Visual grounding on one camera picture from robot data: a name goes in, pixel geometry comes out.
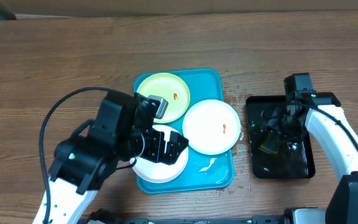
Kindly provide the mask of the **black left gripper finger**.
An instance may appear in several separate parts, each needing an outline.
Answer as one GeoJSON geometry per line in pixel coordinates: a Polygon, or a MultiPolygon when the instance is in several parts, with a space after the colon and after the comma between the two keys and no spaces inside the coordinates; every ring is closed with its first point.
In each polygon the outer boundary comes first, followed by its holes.
{"type": "Polygon", "coordinates": [[[167,133],[168,140],[165,141],[165,149],[169,148],[170,143],[179,149],[188,147],[189,140],[176,131],[169,131],[167,133]]]}
{"type": "Polygon", "coordinates": [[[166,165],[175,164],[185,150],[186,147],[167,146],[166,151],[160,156],[160,162],[166,165]]]}

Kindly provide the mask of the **white plate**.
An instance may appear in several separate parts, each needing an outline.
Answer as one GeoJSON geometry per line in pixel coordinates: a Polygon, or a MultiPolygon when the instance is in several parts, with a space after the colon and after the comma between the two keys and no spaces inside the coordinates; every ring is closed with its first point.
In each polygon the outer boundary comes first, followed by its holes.
{"type": "MultiPolygon", "coordinates": [[[[166,125],[154,125],[154,130],[164,132],[164,140],[168,140],[167,133],[169,131],[176,131],[176,129],[166,125]]],[[[184,153],[179,156],[175,164],[166,165],[161,162],[154,163],[140,157],[133,157],[130,159],[132,169],[142,179],[151,183],[165,183],[178,177],[184,170],[189,159],[189,148],[187,147],[184,153]]]]}
{"type": "Polygon", "coordinates": [[[230,150],[237,142],[241,124],[236,111],[220,100],[203,100],[185,114],[182,131],[189,146],[206,155],[230,150]]]}

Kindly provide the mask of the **yellow-green sponge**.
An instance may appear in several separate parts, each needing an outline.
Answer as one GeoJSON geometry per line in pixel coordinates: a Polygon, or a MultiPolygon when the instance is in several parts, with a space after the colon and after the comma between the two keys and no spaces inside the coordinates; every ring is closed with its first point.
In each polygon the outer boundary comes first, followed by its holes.
{"type": "Polygon", "coordinates": [[[280,147],[280,136],[274,131],[268,131],[262,138],[259,149],[269,154],[278,154],[280,147]]]}

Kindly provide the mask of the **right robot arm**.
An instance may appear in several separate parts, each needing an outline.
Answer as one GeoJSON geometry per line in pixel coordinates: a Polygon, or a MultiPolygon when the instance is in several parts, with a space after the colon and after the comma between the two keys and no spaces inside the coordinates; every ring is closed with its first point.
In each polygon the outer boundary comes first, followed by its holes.
{"type": "Polygon", "coordinates": [[[291,208],[292,223],[358,223],[358,136],[332,93],[287,95],[283,106],[262,112],[273,136],[300,141],[306,133],[322,147],[339,181],[327,208],[291,208]]]}

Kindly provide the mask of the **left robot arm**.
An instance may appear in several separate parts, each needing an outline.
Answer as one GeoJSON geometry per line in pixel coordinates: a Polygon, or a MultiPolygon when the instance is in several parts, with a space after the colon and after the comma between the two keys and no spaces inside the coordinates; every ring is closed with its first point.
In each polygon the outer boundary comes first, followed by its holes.
{"type": "Polygon", "coordinates": [[[96,118],[79,125],[57,145],[47,168],[46,125],[60,104],[84,91],[75,90],[57,101],[42,123],[39,157],[45,193],[34,223],[78,223],[104,181],[119,170],[119,161],[128,161],[131,167],[139,159],[172,165],[188,147],[187,138],[180,133],[165,134],[152,127],[168,106],[164,98],[106,88],[96,118]]]}

